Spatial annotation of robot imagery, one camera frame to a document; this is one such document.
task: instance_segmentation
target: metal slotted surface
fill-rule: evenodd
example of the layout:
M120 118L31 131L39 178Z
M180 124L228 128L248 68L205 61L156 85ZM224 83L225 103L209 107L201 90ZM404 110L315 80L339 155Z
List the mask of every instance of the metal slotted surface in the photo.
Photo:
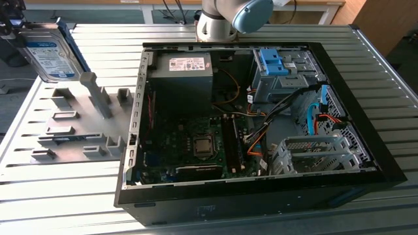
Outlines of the metal slotted surface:
M128 86L141 43L192 42L194 33L192 26L90 24L77 25L73 37L98 85ZM1 234L418 234L416 100L361 34L347 26L268 25L240 40L323 43L408 181L333 210L144 228L113 207L117 161L27 165L31 137L19 136L26 129L43 131L49 117L33 97L50 85L37 80L0 147ZM27 123L27 115L39 122Z

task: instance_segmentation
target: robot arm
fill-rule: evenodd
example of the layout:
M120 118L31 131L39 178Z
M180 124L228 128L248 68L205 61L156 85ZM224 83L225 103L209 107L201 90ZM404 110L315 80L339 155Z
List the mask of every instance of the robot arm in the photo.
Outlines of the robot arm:
M22 0L0 0L0 37L14 46L23 46L23 39L18 35L15 27L23 23L22 11L26 9Z
M202 0L197 37L205 42L232 41L236 32L250 33L267 22L271 0Z

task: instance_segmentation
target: floor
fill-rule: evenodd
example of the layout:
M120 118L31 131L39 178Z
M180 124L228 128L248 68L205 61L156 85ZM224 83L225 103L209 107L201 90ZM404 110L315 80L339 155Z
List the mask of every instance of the floor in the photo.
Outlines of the floor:
M49 19L51 11L46 10L27 10L25 11L26 20L31 22L53 22ZM170 24L172 19L166 19L162 12L153 11L153 21L156 24ZM136 10L70 10L57 11L56 15L66 23L77 24L142 24L144 18L140 11ZM180 11L174 11L173 15L181 19ZM193 11L185 14L185 20L193 22ZM418 93L418 44L408 44L407 40L401 40L387 56L388 62L396 67L397 73L409 84L413 91ZM0 94L0 141L3 133L13 121L18 107L25 99L27 90L31 85L29 80L5 80L13 78L34 79L35 73L30 66L19 68L10 68L0 60L0 86L5 84L9 88L7 94Z

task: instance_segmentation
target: blue drive bracket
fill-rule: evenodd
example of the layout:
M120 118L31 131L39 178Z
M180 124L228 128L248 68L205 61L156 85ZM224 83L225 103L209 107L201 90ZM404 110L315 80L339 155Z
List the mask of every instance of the blue drive bracket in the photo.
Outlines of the blue drive bracket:
M66 24L62 21L60 21L60 20L57 20L56 24L58 26L60 33L62 34L62 37L64 37L64 39L66 41L66 44L68 44L68 46L70 48L70 51L72 51L73 55L77 58L77 61L80 63L80 66L81 66L84 72L90 72L89 66L86 65L86 62L85 62L85 59L84 59L82 54L80 52L80 49L78 49L78 47L76 45L76 42L73 41L73 38L70 36Z
M281 64L281 57L276 49L260 49L260 58L265 66L267 75L288 75L288 70Z

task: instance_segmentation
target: open computer tower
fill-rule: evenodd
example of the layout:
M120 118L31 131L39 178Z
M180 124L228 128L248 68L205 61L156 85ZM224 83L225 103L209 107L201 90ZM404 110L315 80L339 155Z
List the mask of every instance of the open computer tower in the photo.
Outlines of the open computer tower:
M335 208L405 181L319 43L142 46L114 206L145 226Z

